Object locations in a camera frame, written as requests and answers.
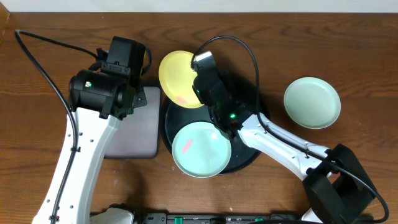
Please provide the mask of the mint green plate front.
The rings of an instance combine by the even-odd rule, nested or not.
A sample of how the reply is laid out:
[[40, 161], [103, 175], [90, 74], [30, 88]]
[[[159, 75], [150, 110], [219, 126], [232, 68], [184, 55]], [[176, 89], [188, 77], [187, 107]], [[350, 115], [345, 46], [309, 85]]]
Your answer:
[[209, 178], [228, 165], [232, 146], [228, 136], [209, 122], [194, 122], [178, 131], [172, 141], [177, 167], [195, 178]]

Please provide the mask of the mint green plate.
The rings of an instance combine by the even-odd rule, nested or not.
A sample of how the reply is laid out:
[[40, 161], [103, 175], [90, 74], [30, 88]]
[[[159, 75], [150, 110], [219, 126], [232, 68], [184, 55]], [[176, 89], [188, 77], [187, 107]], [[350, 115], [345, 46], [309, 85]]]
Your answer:
[[341, 100], [328, 82], [320, 78], [303, 77], [287, 87], [284, 107], [297, 124], [309, 129], [323, 129], [338, 119]]
[[209, 178], [228, 165], [232, 146], [228, 136], [209, 122], [194, 122], [178, 131], [172, 141], [177, 167], [195, 178]]

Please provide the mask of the yellow plate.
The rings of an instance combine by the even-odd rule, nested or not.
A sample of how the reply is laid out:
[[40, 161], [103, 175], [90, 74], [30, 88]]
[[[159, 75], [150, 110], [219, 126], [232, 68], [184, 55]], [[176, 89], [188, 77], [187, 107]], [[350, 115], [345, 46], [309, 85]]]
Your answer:
[[190, 66], [193, 53], [177, 50], [167, 54], [159, 66], [160, 85], [175, 104], [188, 109], [203, 106], [193, 90], [197, 76]]

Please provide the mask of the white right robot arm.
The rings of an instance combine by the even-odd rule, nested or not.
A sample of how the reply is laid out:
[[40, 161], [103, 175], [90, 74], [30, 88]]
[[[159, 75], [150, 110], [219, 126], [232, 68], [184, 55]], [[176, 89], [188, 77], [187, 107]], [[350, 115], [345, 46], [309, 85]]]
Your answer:
[[288, 168], [301, 181], [311, 209], [305, 223], [373, 223], [361, 215], [379, 194], [353, 151], [308, 142], [241, 101], [209, 105], [215, 125]]

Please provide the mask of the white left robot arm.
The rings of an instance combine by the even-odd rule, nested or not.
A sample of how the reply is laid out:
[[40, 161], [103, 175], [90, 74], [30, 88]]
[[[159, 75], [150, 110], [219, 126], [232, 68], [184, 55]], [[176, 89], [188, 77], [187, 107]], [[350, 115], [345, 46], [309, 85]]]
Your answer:
[[67, 128], [46, 198], [34, 223], [89, 223], [93, 192], [108, 145], [132, 114], [141, 73], [81, 70], [72, 77]]

